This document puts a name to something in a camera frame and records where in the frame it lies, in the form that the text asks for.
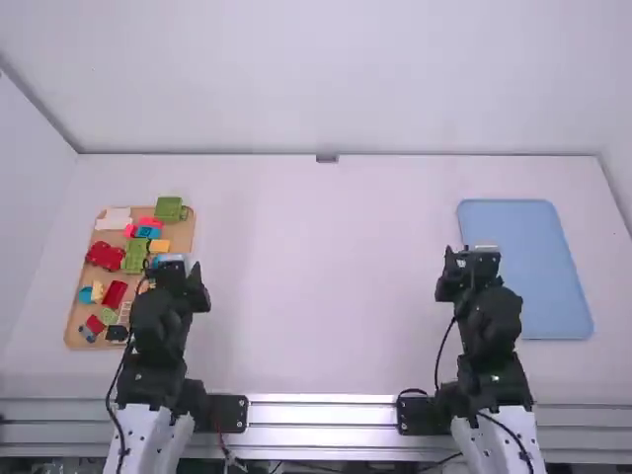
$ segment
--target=green lego brick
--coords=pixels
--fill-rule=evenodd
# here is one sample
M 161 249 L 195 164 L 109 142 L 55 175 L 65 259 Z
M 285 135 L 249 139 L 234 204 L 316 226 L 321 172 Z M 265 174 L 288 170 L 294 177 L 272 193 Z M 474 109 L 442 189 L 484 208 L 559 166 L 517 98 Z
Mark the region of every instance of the green lego brick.
M 147 243 L 149 239 L 129 239 L 125 246 L 125 259 L 120 267 L 126 274 L 141 274 L 142 263 L 147 257 Z
M 173 224 L 182 219 L 182 198 L 175 196 L 158 197 L 154 208 L 154 217 L 167 224 Z
M 101 308 L 101 317 L 99 318 L 103 324 L 110 326 L 116 324 L 119 320 L 119 316 L 116 311 L 110 308 Z

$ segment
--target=beige lego piece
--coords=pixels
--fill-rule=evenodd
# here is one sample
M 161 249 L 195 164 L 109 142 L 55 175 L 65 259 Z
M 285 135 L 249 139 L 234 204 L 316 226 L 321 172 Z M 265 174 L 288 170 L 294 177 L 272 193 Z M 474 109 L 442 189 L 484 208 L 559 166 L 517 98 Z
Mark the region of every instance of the beige lego piece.
M 171 242 L 165 239 L 155 239 L 149 244 L 149 252 L 152 254 L 166 254 L 169 252 Z
M 90 299 L 99 303 L 103 299 L 103 293 L 104 293 L 103 284 L 100 281 L 95 279 L 92 282 L 92 292 L 90 293 Z
M 124 301 L 120 306 L 120 313 L 118 314 L 118 323 L 128 325 L 129 313 L 131 312 L 131 301 Z

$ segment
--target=white wall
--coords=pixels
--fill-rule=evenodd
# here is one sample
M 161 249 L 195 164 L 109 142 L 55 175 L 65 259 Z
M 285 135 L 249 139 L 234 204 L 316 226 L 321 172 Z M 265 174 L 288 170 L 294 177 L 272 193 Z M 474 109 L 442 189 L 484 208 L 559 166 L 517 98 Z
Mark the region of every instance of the white wall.
M 632 221 L 627 0 L 0 1 L 82 150 L 580 151 Z
M 0 348 L 4 348 L 59 212 L 76 153 L 1 70 L 0 160 Z

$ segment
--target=yellow lego brick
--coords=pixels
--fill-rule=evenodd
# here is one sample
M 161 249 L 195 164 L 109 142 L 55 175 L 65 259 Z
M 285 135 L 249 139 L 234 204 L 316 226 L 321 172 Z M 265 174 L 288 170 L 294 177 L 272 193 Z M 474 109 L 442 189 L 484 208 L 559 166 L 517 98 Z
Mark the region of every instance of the yellow lego brick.
M 104 293 L 103 284 L 100 281 L 95 279 L 92 282 L 92 291 L 90 293 L 90 299 L 92 299 L 95 302 L 101 302 L 101 300 L 103 299 L 103 293 Z
M 166 254 L 169 252 L 171 242 L 165 239 L 152 240 L 149 244 L 149 252 L 152 254 Z

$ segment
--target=pink lego brick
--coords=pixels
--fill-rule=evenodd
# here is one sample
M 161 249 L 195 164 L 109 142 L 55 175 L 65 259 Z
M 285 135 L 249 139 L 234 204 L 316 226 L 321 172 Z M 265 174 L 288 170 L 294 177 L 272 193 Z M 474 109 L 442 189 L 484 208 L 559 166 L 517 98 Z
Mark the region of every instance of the pink lego brick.
M 125 226 L 124 234 L 128 239 L 133 239 L 136 234 L 137 227 L 134 224 L 127 224 Z
M 157 219 L 155 217 L 141 217 L 140 219 L 138 219 L 138 226 L 143 226 L 146 225 L 147 227 L 155 227 L 157 229 L 162 229 L 162 226 L 164 225 L 162 223 L 162 220 Z

